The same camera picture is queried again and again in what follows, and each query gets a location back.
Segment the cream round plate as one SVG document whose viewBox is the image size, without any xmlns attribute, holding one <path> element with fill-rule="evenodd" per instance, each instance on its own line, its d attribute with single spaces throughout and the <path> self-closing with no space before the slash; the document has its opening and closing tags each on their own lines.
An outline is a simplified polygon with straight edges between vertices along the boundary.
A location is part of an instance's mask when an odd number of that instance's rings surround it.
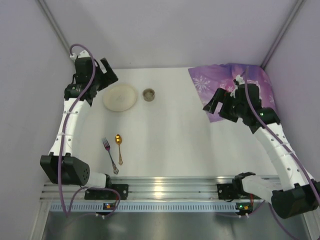
<svg viewBox="0 0 320 240">
<path fill-rule="evenodd" d="M 138 99 L 137 90 L 129 84 L 118 84 L 103 94 L 104 107 L 112 112 L 124 112 L 133 107 Z"/>
</svg>

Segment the purple Elsa placemat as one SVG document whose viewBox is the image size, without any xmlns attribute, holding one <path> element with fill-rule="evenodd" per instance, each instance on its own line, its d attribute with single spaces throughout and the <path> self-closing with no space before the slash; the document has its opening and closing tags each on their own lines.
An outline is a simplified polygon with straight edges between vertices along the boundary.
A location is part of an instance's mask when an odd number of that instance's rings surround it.
<svg viewBox="0 0 320 240">
<path fill-rule="evenodd" d="M 234 93 L 240 84 L 254 84 L 259 87 L 259 98 L 263 108 L 272 108 L 277 112 L 274 92 L 270 78 L 258 65 L 227 63 L 213 64 L 188 69 L 191 80 L 203 106 L 211 102 L 218 89 Z"/>
</svg>

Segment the speckled ceramic cup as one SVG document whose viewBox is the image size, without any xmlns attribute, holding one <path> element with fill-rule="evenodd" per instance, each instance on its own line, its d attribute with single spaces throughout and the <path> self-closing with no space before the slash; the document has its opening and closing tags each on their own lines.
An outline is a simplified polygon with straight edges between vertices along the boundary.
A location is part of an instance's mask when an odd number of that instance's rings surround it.
<svg viewBox="0 0 320 240">
<path fill-rule="evenodd" d="M 143 90 L 142 96 L 146 102 L 152 102 L 155 99 L 155 91 L 152 88 L 146 88 Z"/>
</svg>

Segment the gold ornate spoon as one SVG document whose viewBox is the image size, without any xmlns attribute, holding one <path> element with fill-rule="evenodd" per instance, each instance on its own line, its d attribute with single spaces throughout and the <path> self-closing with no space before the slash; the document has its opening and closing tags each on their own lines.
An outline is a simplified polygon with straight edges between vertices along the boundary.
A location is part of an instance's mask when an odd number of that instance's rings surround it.
<svg viewBox="0 0 320 240">
<path fill-rule="evenodd" d="M 122 154 L 121 154 L 121 144 L 122 144 L 122 137 L 119 135 L 119 134 L 117 134 L 116 136 L 115 136 L 115 143 L 117 144 L 117 146 L 118 146 L 118 155 L 119 155 L 119 158 L 118 158 L 118 164 L 120 165 L 120 166 L 122 166 L 123 165 L 123 159 L 122 159 Z"/>
</svg>

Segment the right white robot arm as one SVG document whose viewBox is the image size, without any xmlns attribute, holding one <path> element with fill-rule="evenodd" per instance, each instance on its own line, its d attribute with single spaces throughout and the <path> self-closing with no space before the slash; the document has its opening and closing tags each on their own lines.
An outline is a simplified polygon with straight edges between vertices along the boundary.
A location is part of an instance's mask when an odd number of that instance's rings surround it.
<svg viewBox="0 0 320 240">
<path fill-rule="evenodd" d="M 221 104 L 218 112 L 221 118 L 234 123 L 242 119 L 263 146 L 280 180 L 277 186 L 253 172 L 239 173 L 232 179 L 236 194 L 257 196 L 271 204 L 282 219 L 316 210 L 320 206 L 320 183 L 298 159 L 275 110 L 263 106 L 256 84 L 242 77 L 233 82 L 233 91 L 218 88 L 203 110 L 213 114 Z"/>
</svg>

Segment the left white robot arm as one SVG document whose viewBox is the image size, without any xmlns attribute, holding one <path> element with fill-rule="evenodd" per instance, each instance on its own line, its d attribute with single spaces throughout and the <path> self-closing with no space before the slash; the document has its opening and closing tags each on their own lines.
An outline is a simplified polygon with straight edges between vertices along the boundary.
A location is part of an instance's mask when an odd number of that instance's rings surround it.
<svg viewBox="0 0 320 240">
<path fill-rule="evenodd" d="M 106 188 L 109 176 L 91 170 L 80 159 L 80 138 L 97 93 L 118 80 L 108 61 L 92 60 L 88 51 L 72 54 L 75 74 L 64 90 L 61 123 L 48 155 L 40 166 L 53 184 Z"/>
</svg>

